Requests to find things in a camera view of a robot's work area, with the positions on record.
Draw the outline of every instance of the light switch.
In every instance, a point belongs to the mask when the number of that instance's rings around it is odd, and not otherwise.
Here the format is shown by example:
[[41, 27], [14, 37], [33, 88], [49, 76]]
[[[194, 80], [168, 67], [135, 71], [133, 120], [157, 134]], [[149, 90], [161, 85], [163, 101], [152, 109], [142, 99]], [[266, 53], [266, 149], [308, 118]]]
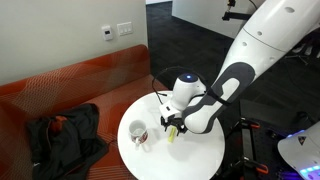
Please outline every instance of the light switch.
[[133, 33], [131, 22], [117, 24], [117, 27], [118, 27], [118, 33], [120, 36]]

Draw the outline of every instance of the black jacket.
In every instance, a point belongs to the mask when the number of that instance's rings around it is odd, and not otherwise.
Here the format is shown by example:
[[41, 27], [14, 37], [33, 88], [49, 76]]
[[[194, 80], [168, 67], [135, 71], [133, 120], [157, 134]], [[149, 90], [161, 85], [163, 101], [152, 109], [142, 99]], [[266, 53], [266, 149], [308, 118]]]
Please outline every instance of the black jacket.
[[82, 104], [27, 123], [33, 179], [86, 179], [90, 166], [108, 152], [97, 136], [99, 111]]

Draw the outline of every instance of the thermostat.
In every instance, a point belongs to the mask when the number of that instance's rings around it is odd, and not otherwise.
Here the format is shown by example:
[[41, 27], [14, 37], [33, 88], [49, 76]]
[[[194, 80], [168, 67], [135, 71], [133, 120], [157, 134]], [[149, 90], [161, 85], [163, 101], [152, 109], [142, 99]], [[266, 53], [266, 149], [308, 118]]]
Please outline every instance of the thermostat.
[[112, 31], [111, 31], [110, 26], [102, 26], [101, 30], [102, 30], [102, 35], [103, 35], [104, 40], [109, 41], [109, 40], [113, 39], [113, 35], [112, 35]]

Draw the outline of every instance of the black cable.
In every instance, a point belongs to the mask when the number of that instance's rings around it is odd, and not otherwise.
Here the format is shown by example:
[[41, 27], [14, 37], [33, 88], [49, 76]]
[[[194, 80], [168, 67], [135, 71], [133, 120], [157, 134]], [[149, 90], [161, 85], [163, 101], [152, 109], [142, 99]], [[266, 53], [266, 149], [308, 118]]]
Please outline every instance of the black cable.
[[203, 97], [205, 94], [197, 94], [190, 99], [190, 102], [196, 97]]
[[169, 67], [169, 68], [163, 69], [163, 70], [160, 71], [156, 76], [154, 76], [154, 77], [153, 77], [153, 80], [152, 80], [152, 89], [153, 89], [153, 91], [156, 93], [156, 95], [157, 95], [157, 97], [158, 97], [158, 99], [159, 99], [159, 102], [160, 102], [161, 104], [163, 104], [163, 103], [162, 103], [159, 95], [167, 96], [167, 94], [159, 93], [159, 92], [154, 88], [154, 81], [155, 81], [160, 75], [162, 75], [163, 73], [165, 73], [165, 72], [167, 72], [167, 71], [169, 71], [169, 70], [186, 70], [186, 71], [189, 71], [189, 72], [197, 75], [197, 76], [199, 77], [200, 81], [206, 86], [206, 88], [208, 87], [207, 84], [205, 83], [206, 80], [203, 78], [203, 76], [202, 76], [201, 74], [197, 73], [196, 71], [194, 71], [193, 69], [189, 69], [189, 68], [185, 68], [185, 67], [181, 67], [181, 66], [173, 66], [173, 67]]
[[252, 0], [249, 0], [252, 4], [253, 4], [253, 6], [256, 8], [256, 10], [258, 9], [258, 7], [256, 6], [256, 4], [252, 1]]

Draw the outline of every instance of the white robot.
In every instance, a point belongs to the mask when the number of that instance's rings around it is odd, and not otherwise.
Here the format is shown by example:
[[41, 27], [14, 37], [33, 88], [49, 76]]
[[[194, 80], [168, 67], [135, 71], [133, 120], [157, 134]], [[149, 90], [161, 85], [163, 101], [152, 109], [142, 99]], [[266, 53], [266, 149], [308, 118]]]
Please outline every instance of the white robot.
[[[266, 0], [235, 38], [213, 85], [206, 88], [194, 75], [180, 76], [171, 100], [160, 106], [162, 120], [180, 119], [182, 132], [210, 132], [228, 104], [319, 27], [320, 0]], [[305, 179], [320, 173], [319, 129], [317, 123], [278, 144], [284, 160]]]

